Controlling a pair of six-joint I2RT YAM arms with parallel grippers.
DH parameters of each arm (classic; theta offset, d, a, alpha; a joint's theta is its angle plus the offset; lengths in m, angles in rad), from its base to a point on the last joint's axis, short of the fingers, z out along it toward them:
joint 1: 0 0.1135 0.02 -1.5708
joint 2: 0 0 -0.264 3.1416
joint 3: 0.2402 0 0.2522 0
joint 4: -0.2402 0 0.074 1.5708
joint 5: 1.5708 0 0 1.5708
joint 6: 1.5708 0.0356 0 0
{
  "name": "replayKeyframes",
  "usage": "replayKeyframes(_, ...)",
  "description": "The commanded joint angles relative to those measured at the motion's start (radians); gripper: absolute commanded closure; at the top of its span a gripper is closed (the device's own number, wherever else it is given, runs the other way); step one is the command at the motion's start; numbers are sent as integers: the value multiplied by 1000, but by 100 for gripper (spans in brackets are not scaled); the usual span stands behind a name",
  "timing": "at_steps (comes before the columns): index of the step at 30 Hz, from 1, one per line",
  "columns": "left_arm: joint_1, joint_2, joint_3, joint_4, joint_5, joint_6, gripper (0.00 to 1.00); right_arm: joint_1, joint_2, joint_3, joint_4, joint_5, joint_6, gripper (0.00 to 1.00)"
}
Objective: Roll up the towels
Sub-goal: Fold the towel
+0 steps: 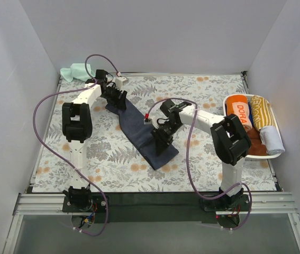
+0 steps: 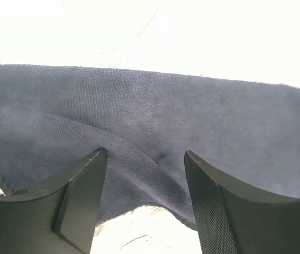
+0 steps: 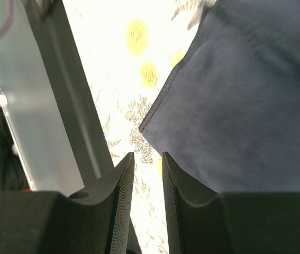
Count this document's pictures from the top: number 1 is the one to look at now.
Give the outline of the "dark grey towel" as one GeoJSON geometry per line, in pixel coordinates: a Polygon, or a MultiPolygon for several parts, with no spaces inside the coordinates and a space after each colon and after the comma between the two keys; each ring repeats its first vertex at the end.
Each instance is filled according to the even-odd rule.
{"type": "Polygon", "coordinates": [[[106,109],[119,117],[122,132],[152,169],[161,168],[179,154],[179,151],[172,144],[162,154],[156,154],[156,143],[151,134],[154,126],[143,123],[144,115],[130,101],[126,101],[125,111],[110,103],[106,105],[106,109]]]}

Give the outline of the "orange peach printed towel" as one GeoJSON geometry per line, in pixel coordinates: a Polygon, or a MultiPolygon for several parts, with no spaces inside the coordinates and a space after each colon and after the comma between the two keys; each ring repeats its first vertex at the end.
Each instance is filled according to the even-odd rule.
{"type": "Polygon", "coordinates": [[[226,114],[227,116],[234,114],[242,123],[246,132],[252,129],[252,123],[249,119],[250,110],[248,99],[245,95],[237,94],[231,95],[226,100],[226,114]]]}

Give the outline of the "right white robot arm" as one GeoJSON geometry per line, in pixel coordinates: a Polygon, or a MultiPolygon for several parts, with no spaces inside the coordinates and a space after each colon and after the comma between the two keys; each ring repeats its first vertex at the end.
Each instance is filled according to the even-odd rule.
{"type": "Polygon", "coordinates": [[[174,101],[174,98],[159,101],[160,110],[166,120],[157,123],[151,132],[156,153],[162,154],[172,144],[173,135],[183,125],[209,134],[216,155],[222,162],[222,182],[218,194],[213,197],[197,192],[201,203],[207,211],[249,210],[251,198],[244,194],[249,188],[241,179],[243,163],[251,141],[239,118],[235,114],[222,116],[199,110],[197,103],[187,99],[180,99],[179,104],[174,101]]]}

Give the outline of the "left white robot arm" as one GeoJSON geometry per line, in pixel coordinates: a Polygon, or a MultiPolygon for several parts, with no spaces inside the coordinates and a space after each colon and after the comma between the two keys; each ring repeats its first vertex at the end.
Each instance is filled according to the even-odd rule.
{"type": "Polygon", "coordinates": [[[121,88],[128,79],[118,74],[108,80],[108,75],[105,70],[97,70],[96,77],[85,82],[85,90],[70,103],[62,105],[62,132],[68,141],[70,163],[75,170],[64,194],[70,205],[83,212],[89,211],[93,205],[90,183],[84,179],[88,177],[87,142],[93,132],[90,109],[99,97],[120,110],[126,109],[127,92],[121,88]]]}

